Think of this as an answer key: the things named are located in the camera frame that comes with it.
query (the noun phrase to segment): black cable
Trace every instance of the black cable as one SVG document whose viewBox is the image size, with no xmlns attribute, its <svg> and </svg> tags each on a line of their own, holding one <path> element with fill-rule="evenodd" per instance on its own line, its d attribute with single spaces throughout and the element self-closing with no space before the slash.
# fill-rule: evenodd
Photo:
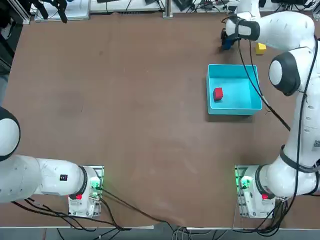
<svg viewBox="0 0 320 240">
<path fill-rule="evenodd" d="M 126 6 L 126 9 L 125 9 L 125 11 L 124 11 L 125 13 L 127 12 L 128 8 L 129 8 L 129 6 L 130 6 L 131 1 L 132 1 L 132 0 L 130 0 L 129 3 L 128 3 L 128 5 Z"/>
<path fill-rule="evenodd" d="M 71 222 L 69 222 L 68 220 L 64 219 L 63 217 L 62 217 L 61 219 L 64 220 L 66 223 L 68 223 L 72 228 L 74 228 L 74 229 L 76 229 L 76 230 L 85 230 L 86 232 L 95 232 L 95 231 L 97 230 L 97 229 L 87 229 L 87 228 L 83 227 L 83 226 L 80 224 L 80 222 L 78 222 L 76 219 L 73 219 L 73 216 L 69 216 L 69 215 L 67 215 L 67 214 L 65 214 L 65 213 L 63 213 L 63 212 L 54 211 L 54 210 L 52 210 L 51 208 L 49 208 L 48 206 L 46 206 L 46 205 L 44 205 L 44 204 L 41 204 L 41 205 L 42 205 L 43 207 L 45 207 L 45 208 L 36 206 L 36 205 L 34 205 L 33 203 L 31 203 L 29 200 L 32 201 L 32 202 L 35 202 L 35 200 L 33 200 L 33 199 L 30 198 L 30 197 L 29 197 L 28 199 L 25 199 L 24 201 L 25 201 L 26 203 L 28 203 L 30 206 L 32 206 L 32 207 L 34 207 L 34 208 L 36 208 L 36 209 L 43 210 L 43 211 L 46 211 L 46 212 L 50 212 L 50 213 L 56 214 L 57 216 L 59 216 L 59 215 L 64 215 L 64 216 L 70 217 L 70 219 L 74 220 L 74 221 L 80 226 L 80 228 L 74 226 Z"/>
<path fill-rule="evenodd" d="M 246 68 L 246 65 L 245 65 L 245 61 L 244 61 L 244 58 L 242 56 L 242 53 L 241 53 L 241 48 L 240 48 L 240 39 L 238 40 L 238 49 L 239 49 L 239 54 L 240 54 L 240 58 L 241 58 L 241 62 L 242 62 L 242 65 L 244 67 L 244 70 L 245 70 L 245 73 L 250 81 L 250 83 L 252 84 L 252 87 L 254 88 L 255 92 L 258 94 L 258 96 L 261 98 L 261 100 L 264 102 L 264 104 L 267 106 L 267 108 L 279 119 L 279 121 L 285 126 L 285 128 L 290 131 L 290 127 L 289 125 L 286 123 L 286 121 L 265 101 L 265 98 L 258 92 L 256 86 L 254 85 L 254 83 L 252 82 L 250 76 L 249 76 L 249 73 L 247 71 L 247 68 Z"/>
<path fill-rule="evenodd" d="M 60 238 L 61 238 L 62 240 L 65 240 L 65 239 L 64 239 L 64 237 L 62 236 L 62 234 L 61 234 L 61 232 L 60 232 L 59 228 L 57 228 L 56 230 L 58 231 L 58 234 L 59 234 Z"/>
<path fill-rule="evenodd" d="M 33 210 L 31 208 L 28 208 L 16 201 L 12 201 L 11 202 L 12 204 L 18 206 L 19 208 L 22 208 L 28 212 L 31 212 L 31 213 L 35 213 L 35 214 L 41 214 L 41 215 L 45 215 L 45 216 L 50 216 L 50 217 L 54 217 L 54 218 L 70 218 L 70 219 L 86 219 L 86 220 L 89 220 L 89 221 L 92 221 L 92 222 L 97 222 L 97 223 L 103 223 L 103 224 L 109 224 L 109 225 L 113 225 L 113 223 L 111 222 L 108 222 L 108 221 L 102 221 L 102 220 L 98 220 L 98 219 L 94 219 L 94 218 L 90 218 L 90 217 L 84 217 L 84 216 L 64 216 L 64 215 L 60 215 L 60 216 L 57 216 L 57 215 L 53 215 L 53 214 L 49 214 L 49 213 L 46 213 L 46 212 L 42 212 L 42 211 L 37 211 L 37 210 Z"/>
<path fill-rule="evenodd" d="M 194 0 L 194 1 L 192 2 L 192 4 L 189 6 L 189 8 L 188 8 L 188 10 L 186 11 L 186 13 L 188 13 L 190 9 L 192 9 L 192 8 L 195 9 L 195 8 L 196 8 L 195 2 L 196 2 L 196 0 Z"/>
<path fill-rule="evenodd" d="M 214 233 L 213 233 L 213 236 L 212 236 L 212 240 L 215 240 L 215 236 L 216 236 L 216 234 L 217 234 L 217 231 L 218 231 L 218 230 L 214 230 Z"/>
<path fill-rule="evenodd" d="M 110 237 L 108 240 L 114 239 L 118 234 L 120 233 L 120 231 L 118 230 L 112 237 Z"/>
<path fill-rule="evenodd" d="M 160 222 L 160 223 L 166 223 L 168 224 L 168 226 L 171 228 L 172 232 L 174 232 L 174 229 L 172 228 L 172 226 L 170 225 L 170 223 L 168 223 L 167 221 L 165 220 L 162 220 L 162 219 L 159 219 L 159 218 L 156 218 L 156 217 L 153 217 L 147 213 L 145 213 L 144 211 L 141 211 L 139 208 L 127 203 L 126 201 L 122 200 L 121 198 L 117 197 L 116 195 L 114 195 L 113 193 L 103 189 L 102 187 L 96 187 L 95 189 L 97 190 L 102 190 L 103 192 L 105 192 L 106 194 L 112 196 L 113 198 L 117 199 L 118 201 L 122 202 L 123 204 L 127 205 L 128 207 L 130 207 L 131 209 L 137 211 L 138 213 L 144 215 L 145 217 L 148 217 L 154 221 L 157 221 L 157 222 Z"/>
<path fill-rule="evenodd" d="M 188 229 L 186 228 L 186 227 L 183 227 L 182 228 L 182 230 L 181 230 L 181 234 L 184 234 L 184 232 L 187 234 L 187 236 L 188 236 L 188 239 L 189 240 L 192 240 L 192 238 L 190 237 L 190 235 L 191 235 L 191 233 L 188 231 Z"/>
<path fill-rule="evenodd" d="M 228 230 L 225 230 L 220 236 L 218 236 L 216 239 L 214 239 L 214 240 L 219 240 L 219 239 L 221 239 L 225 234 L 226 234 L 226 232 L 228 232 Z"/>
<path fill-rule="evenodd" d="M 282 3 L 279 5 L 279 7 L 274 11 L 275 13 L 278 12 L 278 10 L 282 7 Z"/>
<path fill-rule="evenodd" d="M 114 226 L 116 227 L 116 229 L 118 229 L 119 231 L 126 231 L 128 229 L 126 228 L 123 228 L 122 226 L 119 226 L 117 223 L 116 223 L 116 220 L 111 212 L 111 209 L 109 207 L 109 205 L 107 204 L 107 202 L 105 200 L 103 200 L 102 198 L 100 198 L 100 201 L 106 206 L 108 212 L 109 212 L 109 215 L 110 215 L 110 218 L 112 220 L 112 223 L 114 224 Z"/>
<path fill-rule="evenodd" d="M 221 0 L 222 4 L 224 5 L 222 9 L 228 9 L 227 5 L 225 4 L 224 0 Z"/>
<path fill-rule="evenodd" d="M 109 230 L 109 231 L 106 231 L 105 233 L 103 233 L 103 234 L 101 234 L 101 235 L 99 235 L 99 236 L 97 236 L 97 237 L 95 237 L 94 239 L 92 239 L 92 240 L 100 240 L 101 239 L 101 237 L 103 237 L 104 235 L 106 235 L 106 234 L 108 234 L 108 233 L 111 233 L 111 232 L 113 232 L 113 231 L 115 231 L 115 230 L 117 230 L 116 228 L 114 228 L 114 229 L 111 229 L 111 230 Z"/>
<path fill-rule="evenodd" d="M 263 96 L 264 94 L 261 91 L 260 84 L 259 84 L 259 81 L 258 81 L 258 77 L 257 77 L 256 71 L 255 71 L 255 67 L 254 67 L 254 62 L 252 60 L 252 50 L 251 50 L 251 41 L 250 40 L 249 40 L 249 47 L 250 47 L 249 48 L 249 51 L 250 51 L 250 62 L 251 62 L 251 67 L 252 67 L 252 70 L 253 70 L 253 73 L 254 73 L 255 82 L 256 82 L 256 85 L 258 86 L 258 89 L 260 91 L 261 96 Z"/>
</svg>

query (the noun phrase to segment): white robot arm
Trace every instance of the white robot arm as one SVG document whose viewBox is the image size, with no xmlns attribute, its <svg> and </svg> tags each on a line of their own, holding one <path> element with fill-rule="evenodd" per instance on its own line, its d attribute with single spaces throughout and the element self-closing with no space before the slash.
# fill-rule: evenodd
<svg viewBox="0 0 320 240">
<path fill-rule="evenodd" d="M 29 198 L 33 194 L 68 195 L 69 214 L 100 214 L 103 169 L 78 166 L 65 160 L 14 155 L 20 141 L 18 120 L 0 107 L 0 203 Z"/>
<path fill-rule="evenodd" d="M 242 10 L 231 16 L 226 22 L 226 34 L 229 38 L 247 39 L 284 51 L 272 60 L 269 79 L 286 96 L 297 95 L 290 135 L 279 148 L 280 155 L 270 165 L 248 167 L 243 176 L 248 216 L 265 218 L 274 208 L 274 197 L 292 197 L 295 192 L 300 110 L 315 55 L 302 111 L 297 195 L 318 189 L 319 175 L 313 166 L 320 159 L 320 63 L 315 26 L 310 17 L 279 12 L 260 18 L 251 11 Z"/>
</svg>

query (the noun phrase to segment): brown table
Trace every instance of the brown table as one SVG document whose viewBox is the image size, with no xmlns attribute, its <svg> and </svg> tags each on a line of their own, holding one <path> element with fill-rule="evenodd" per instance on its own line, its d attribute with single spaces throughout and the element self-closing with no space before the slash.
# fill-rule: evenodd
<svg viewBox="0 0 320 240">
<path fill-rule="evenodd" d="M 231 227 L 234 166 L 272 163 L 288 132 L 265 109 L 253 118 L 208 116 L 208 64 L 240 63 L 237 46 L 219 50 L 224 17 L 113 14 L 24 26 L 4 99 L 21 125 L 17 153 L 104 165 L 104 186 L 155 217 Z M 242 43 L 247 63 L 248 47 Z M 268 80 L 276 54 L 268 48 L 253 61 L 268 101 L 291 123 L 295 98 Z M 68 209 L 67 198 L 37 199 Z M 155 223 L 109 202 L 122 226 Z M 66 226 L 12 204 L 2 204 L 0 212 L 1 226 Z M 319 200 L 300 196 L 282 227 L 315 229 L 319 215 Z M 100 219 L 110 219 L 107 211 Z M 258 222 L 237 214 L 235 226 Z"/>
</svg>

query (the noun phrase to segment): yellow cube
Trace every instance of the yellow cube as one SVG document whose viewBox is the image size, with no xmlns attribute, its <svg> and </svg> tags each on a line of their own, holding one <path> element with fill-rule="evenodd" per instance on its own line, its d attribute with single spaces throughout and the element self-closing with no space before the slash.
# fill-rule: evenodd
<svg viewBox="0 0 320 240">
<path fill-rule="evenodd" d="M 267 50 L 267 46 L 262 43 L 256 43 L 255 44 L 255 54 L 256 55 L 263 55 L 265 51 Z"/>
</svg>

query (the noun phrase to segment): blue tray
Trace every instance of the blue tray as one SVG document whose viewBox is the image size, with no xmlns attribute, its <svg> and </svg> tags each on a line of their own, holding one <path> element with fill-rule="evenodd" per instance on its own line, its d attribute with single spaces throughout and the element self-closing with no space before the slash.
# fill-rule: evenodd
<svg viewBox="0 0 320 240">
<path fill-rule="evenodd" d="M 254 71 L 258 77 L 257 67 Z M 251 65 L 246 65 L 250 79 L 258 89 Z M 251 85 L 243 65 L 209 64 L 206 77 L 208 113 L 210 115 L 253 115 L 262 109 L 259 95 Z M 222 88 L 223 98 L 214 101 L 214 89 Z"/>
</svg>

